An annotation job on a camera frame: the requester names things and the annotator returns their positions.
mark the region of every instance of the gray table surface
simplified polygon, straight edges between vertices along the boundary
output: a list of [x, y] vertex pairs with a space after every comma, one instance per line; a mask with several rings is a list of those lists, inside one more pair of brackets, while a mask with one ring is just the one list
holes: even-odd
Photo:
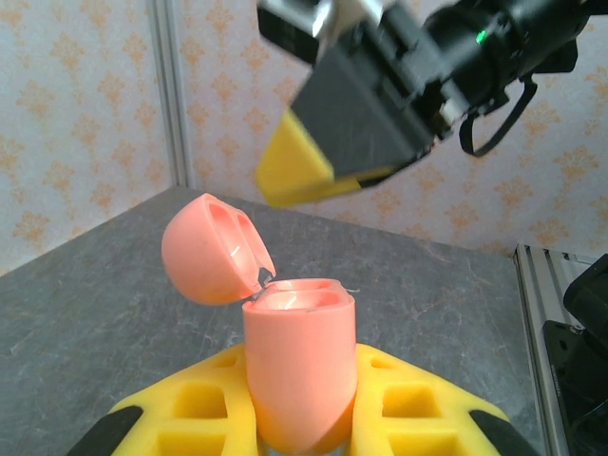
[[[115, 403], [242, 341], [239, 306], [205, 308], [164, 274], [172, 189], [0, 278], [0, 454], [63, 455]], [[541, 448], [508, 258], [227, 199], [281, 278], [354, 291], [358, 341], [496, 404]]]

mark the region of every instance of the yellow foam holder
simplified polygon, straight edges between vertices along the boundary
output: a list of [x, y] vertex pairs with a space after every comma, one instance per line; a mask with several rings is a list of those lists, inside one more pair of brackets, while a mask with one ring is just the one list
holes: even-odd
[[[350, 456], [498, 456], [469, 412], [495, 406], [375, 348], [357, 345]], [[137, 392], [111, 411], [142, 415], [113, 456], [266, 456], [242, 345]]]

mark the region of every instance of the patterned wallpaper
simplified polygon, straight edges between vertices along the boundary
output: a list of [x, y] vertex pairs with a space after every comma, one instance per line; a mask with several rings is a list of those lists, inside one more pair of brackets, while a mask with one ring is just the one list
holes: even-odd
[[[260, 42], [255, 3], [173, 5], [194, 181], [262, 201], [254, 168], [307, 68]], [[422, 19], [443, 2], [410, 3]], [[580, 37], [577, 71], [537, 77], [540, 95], [484, 159], [470, 158], [454, 138], [376, 190], [295, 209], [501, 254], [518, 242], [608, 251], [606, 42], [608, 21], [594, 19]], [[504, 117], [481, 122], [479, 141]]]
[[144, 5], [0, 1], [0, 275], [170, 185]]

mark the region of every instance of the black foam corner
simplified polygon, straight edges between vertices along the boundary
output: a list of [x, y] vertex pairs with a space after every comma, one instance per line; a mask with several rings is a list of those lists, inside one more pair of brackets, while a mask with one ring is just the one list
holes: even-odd
[[111, 456], [142, 415], [143, 409], [136, 406], [121, 408], [106, 415], [67, 456]]
[[501, 456], [539, 456], [508, 421], [481, 410], [469, 414]]

